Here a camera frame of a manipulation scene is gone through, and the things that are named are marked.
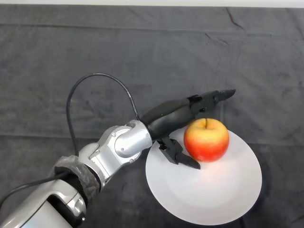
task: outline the white plate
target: white plate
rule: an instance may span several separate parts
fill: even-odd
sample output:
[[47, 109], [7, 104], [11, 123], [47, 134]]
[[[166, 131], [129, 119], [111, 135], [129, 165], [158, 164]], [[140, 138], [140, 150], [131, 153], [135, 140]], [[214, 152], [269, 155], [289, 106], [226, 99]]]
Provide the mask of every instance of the white plate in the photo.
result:
[[[173, 132], [188, 154], [185, 128]], [[171, 214], [199, 225], [219, 225], [243, 216], [256, 202], [262, 186], [262, 172], [250, 147], [229, 131], [229, 147], [224, 156], [211, 163], [200, 162], [196, 170], [170, 163], [155, 142], [146, 163], [151, 192]]]

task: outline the black cable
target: black cable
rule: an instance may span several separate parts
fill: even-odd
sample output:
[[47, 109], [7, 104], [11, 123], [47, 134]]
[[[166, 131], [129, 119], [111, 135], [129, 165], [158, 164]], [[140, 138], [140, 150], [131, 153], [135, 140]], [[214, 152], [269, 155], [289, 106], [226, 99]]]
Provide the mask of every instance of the black cable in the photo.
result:
[[78, 151], [78, 147], [77, 147], [77, 142], [76, 142], [76, 137], [75, 137], [75, 133], [74, 133], [74, 129], [72, 126], [72, 121], [71, 121], [71, 116], [70, 116], [70, 103], [71, 103], [71, 99], [72, 99], [72, 95], [74, 93], [74, 91], [76, 90], [77, 86], [85, 79], [89, 78], [89, 77], [93, 77], [93, 76], [104, 76], [104, 77], [108, 77], [112, 80], [114, 80], [115, 82], [117, 82], [118, 84], [120, 84], [122, 86], [122, 88], [126, 91], [126, 93], [129, 96], [129, 99], [131, 101], [136, 119], [139, 120], [139, 115], [137, 113], [137, 109], [134, 103], [134, 100], [130, 94], [130, 92], [128, 91], [128, 89], [125, 87], [125, 85], [119, 81], [116, 77], [113, 77], [111, 75], [107, 75], [107, 74], [103, 74], [103, 73], [93, 73], [93, 74], [89, 74], [86, 76], [83, 76], [82, 78], [80, 78], [72, 87], [68, 97], [67, 97], [67, 101], [66, 101], [66, 120], [67, 120], [67, 124], [68, 124], [68, 128], [70, 130], [70, 134], [71, 134], [71, 138], [72, 138], [72, 142], [73, 142], [73, 146], [74, 146], [74, 150], [75, 150], [75, 155], [79, 156], [79, 151]]
[[57, 179], [61, 179], [65, 176], [67, 176], [69, 173], [68, 172], [64, 172], [64, 173], [61, 173], [61, 174], [58, 174], [54, 177], [49, 177], [49, 178], [45, 178], [45, 179], [42, 179], [42, 180], [37, 180], [37, 181], [34, 181], [34, 182], [31, 182], [31, 183], [27, 183], [27, 184], [23, 184], [23, 185], [20, 185], [18, 187], [15, 187], [14, 189], [10, 190], [8, 193], [6, 193], [4, 196], [2, 196], [0, 198], [0, 209], [4, 203], [4, 201], [9, 197], [11, 196], [12, 194], [20, 191], [20, 190], [23, 190], [23, 189], [26, 189], [26, 188], [30, 188], [30, 187], [34, 187], [36, 185], [39, 185], [39, 184], [43, 184], [43, 183], [46, 183], [46, 182], [50, 182], [50, 181], [54, 181], [54, 180], [57, 180]]

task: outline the apple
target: apple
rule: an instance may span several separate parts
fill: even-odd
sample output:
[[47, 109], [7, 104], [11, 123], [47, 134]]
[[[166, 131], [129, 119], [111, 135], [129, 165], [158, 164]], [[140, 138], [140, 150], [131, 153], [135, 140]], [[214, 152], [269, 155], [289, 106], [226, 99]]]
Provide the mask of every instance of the apple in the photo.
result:
[[220, 121], [198, 119], [185, 131], [184, 144], [188, 153], [197, 161], [212, 162], [220, 159], [229, 145], [229, 133]]

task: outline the robotic hand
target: robotic hand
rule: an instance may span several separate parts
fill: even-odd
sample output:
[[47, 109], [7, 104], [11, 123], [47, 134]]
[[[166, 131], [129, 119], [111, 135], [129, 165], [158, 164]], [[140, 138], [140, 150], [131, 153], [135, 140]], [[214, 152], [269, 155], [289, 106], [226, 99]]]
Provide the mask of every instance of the robotic hand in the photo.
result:
[[199, 112], [213, 109], [230, 98], [235, 90], [213, 91], [165, 102], [145, 114], [140, 121], [113, 126], [100, 140], [82, 148], [79, 157], [61, 158], [54, 173], [59, 180], [40, 185], [2, 223], [1, 228], [75, 228], [86, 217], [86, 208], [123, 166], [136, 161], [142, 150], [160, 143], [160, 150], [174, 163], [200, 169], [200, 164], [182, 153], [182, 147], [169, 134], [193, 121]]

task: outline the white wall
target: white wall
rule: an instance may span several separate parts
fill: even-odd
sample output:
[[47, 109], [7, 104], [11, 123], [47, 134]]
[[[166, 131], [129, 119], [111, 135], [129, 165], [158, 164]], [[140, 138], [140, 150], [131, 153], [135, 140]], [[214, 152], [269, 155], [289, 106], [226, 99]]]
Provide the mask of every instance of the white wall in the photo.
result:
[[0, 3], [304, 8], [304, 0], [0, 0]]

